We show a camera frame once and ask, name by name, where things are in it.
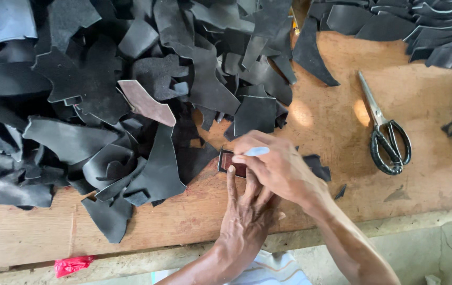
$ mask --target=forearm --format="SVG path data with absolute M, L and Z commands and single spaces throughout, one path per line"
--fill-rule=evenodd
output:
M 220 285 L 230 282 L 234 277 L 231 276 L 230 272 L 228 272 L 228 267 L 222 261 L 222 253 L 220 251 L 214 246 L 203 256 L 161 280 L 157 285 Z
M 316 220 L 333 260 L 351 284 L 400 284 L 368 237 L 331 197 L 323 197 L 319 207 L 315 202 L 304 202 L 302 207 Z

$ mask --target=scissor blade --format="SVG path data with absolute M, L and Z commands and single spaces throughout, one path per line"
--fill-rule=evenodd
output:
M 372 96 L 372 92 L 370 91 L 370 88 L 367 85 L 367 81 L 365 81 L 363 74 L 361 74 L 361 71 L 358 71 L 358 75 L 360 76 L 360 82 L 363 88 L 363 92 L 365 92 L 367 101 L 369 102 L 369 108 L 370 113 L 372 114 L 372 118 L 374 119 L 375 123 L 379 126 L 386 124 L 388 120 L 385 119 L 383 113 L 381 112 L 381 109 L 379 109 L 377 103 L 375 103 L 374 97 Z

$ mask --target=white cloth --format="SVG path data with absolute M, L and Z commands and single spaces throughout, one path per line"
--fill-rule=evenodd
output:
M 261 250 L 253 263 L 231 283 L 226 285 L 312 285 L 302 268 L 296 263 L 292 251 L 268 253 Z M 153 272 L 152 284 L 178 269 Z

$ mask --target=wooden table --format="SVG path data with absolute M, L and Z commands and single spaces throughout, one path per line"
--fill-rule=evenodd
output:
M 288 124 L 274 135 L 292 139 L 303 155 L 321 155 L 331 169 L 332 195 L 348 184 L 337 203 L 356 222 L 452 209 L 452 139 L 440 130 L 452 120 L 452 70 L 407 64 L 401 41 L 368 42 L 321 32 L 318 46 L 341 86 L 327 87 L 293 63 L 298 82 L 292 87 Z M 397 120 L 411 138 L 413 159 L 398 176 L 380 172 L 371 160 L 371 122 L 358 69 L 386 118 Z M 194 116 L 201 119 L 200 113 Z M 216 148 L 231 149 L 234 142 L 223 137 L 228 125 L 222 121 L 210 132 L 198 129 Z M 136 208 L 120 244 L 108 243 L 80 204 L 85 196 L 71 188 L 59 189 L 48 209 L 0 205 L 0 267 L 214 240 L 227 200 L 225 174 L 216 164 L 217 159 L 211 161 L 183 194 L 157 207 Z M 280 209 L 286 218 L 271 232 L 314 226 L 295 204 L 283 201 Z

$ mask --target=black-wrapped handle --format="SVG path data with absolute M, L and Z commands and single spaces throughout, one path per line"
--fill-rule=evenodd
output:
M 381 155 L 379 154 L 378 141 L 379 144 L 381 144 L 381 146 L 383 147 L 383 149 L 388 153 L 388 156 L 390 156 L 390 159 L 393 163 L 393 168 L 390 168 L 388 165 L 386 165 L 386 163 L 384 163 L 383 159 L 381 158 Z M 374 160 L 374 163 L 379 168 L 379 170 L 388 175 L 400 174 L 403 169 L 403 164 L 400 158 L 400 154 L 397 154 L 397 152 L 398 149 L 397 151 L 394 150 L 392 145 L 388 142 L 383 133 L 379 130 L 379 126 L 375 125 L 374 130 L 372 131 L 372 134 L 370 136 L 370 155 L 372 156 L 372 160 Z
M 393 127 L 395 127 L 395 129 L 398 131 L 398 133 L 402 137 L 402 141 L 404 142 L 404 147 L 406 148 L 406 156 L 402 160 L 402 164 L 406 165 L 409 163 L 409 161 L 411 161 L 411 155 L 412 155 L 411 141 L 409 140 L 407 133 L 404 131 L 404 129 L 402 129 L 402 127 L 397 122 L 395 122 L 394 120 L 391 120 L 388 123 L 388 133 L 390 135 L 390 143 L 391 143 L 392 147 L 394 148 L 394 150 L 397 152 L 400 159 L 402 159 L 402 155 L 400 155 L 400 151 L 398 150 L 397 141 L 395 140 L 395 134 L 393 132 Z

